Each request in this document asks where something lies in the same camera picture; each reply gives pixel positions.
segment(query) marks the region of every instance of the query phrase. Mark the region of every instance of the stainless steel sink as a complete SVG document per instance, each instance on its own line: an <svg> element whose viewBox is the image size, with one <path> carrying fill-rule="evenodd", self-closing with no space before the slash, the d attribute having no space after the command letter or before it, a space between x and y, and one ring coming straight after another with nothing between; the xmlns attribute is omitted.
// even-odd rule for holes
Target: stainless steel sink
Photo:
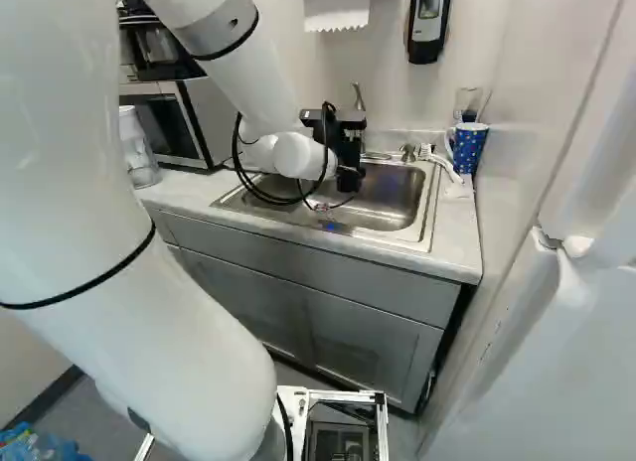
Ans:
<svg viewBox="0 0 636 461"><path fill-rule="evenodd" d="M312 207L320 208L340 205L353 196L351 201L329 211L311 211L302 203L286 207L269 205L243 187L232 190L212 206L398 245L424 242L424 250L429 250L439 180L435 167L424 162L377 160L363 160L363 166L367 176L355 196L339 193L335 181L326 181L307 198ZM279 175L261 175L254 182L272 195L292 198L299 194L295 180ZM311 182L302 183L304 190L310 187Z"/></svg>

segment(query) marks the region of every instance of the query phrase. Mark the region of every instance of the black soap dispenser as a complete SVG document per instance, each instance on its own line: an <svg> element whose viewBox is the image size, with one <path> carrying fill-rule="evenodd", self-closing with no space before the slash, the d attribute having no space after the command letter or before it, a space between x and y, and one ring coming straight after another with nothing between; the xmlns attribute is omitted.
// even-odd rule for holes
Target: black soap dispenser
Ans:
<svg viewBox="0 0 636 461"><path fill-rule="evenodd" d="M450 0L410 0L406 51L412 64L437 62L446 41Z"/></svg>

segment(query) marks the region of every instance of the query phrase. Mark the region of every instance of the refrigerator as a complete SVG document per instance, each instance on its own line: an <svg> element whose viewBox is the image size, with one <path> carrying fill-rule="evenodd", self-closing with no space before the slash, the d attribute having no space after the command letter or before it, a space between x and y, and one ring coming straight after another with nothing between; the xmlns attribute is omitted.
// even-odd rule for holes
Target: refrigerator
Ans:
<svg viewBox="0 0 636 461"><path fill-rule="evenodd" d="M636 456L636 0L511 0L424 461Z"/></svg>

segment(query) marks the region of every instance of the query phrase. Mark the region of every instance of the gray floor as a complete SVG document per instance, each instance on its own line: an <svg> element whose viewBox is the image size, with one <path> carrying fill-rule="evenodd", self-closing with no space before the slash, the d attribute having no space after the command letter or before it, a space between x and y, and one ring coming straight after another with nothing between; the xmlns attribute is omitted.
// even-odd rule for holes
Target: gray floor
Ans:
<svg viewBox="0 0 636 461"><path fill-rule="evenodd" d="M276 362L276 372L279 384L332 389L280 362ZM89 378L80 381L36 424L36 428L74 439L81 452L90 455L94 461L132 461L144 437L141 430L104 404ZM416 442L416 421L391 413L389 447L392 461L414 461ZM184 461L184 458L156 444L150 461Z"/></svg>

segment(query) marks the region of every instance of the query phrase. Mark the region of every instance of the polka dot mug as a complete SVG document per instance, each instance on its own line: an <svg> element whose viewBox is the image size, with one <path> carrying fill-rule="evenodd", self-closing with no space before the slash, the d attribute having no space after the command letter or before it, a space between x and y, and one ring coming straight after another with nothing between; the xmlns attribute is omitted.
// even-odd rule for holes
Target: polka dot mug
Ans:
<svg viewBox="0 0 636 461"><path fill-rule="evenodd" d="M453 167L457 173L472 175L477 171L489 129L489 126L484 123L458 123L451 128L455 143L452 148L447 144L446 150L453 160Z"/></svg>

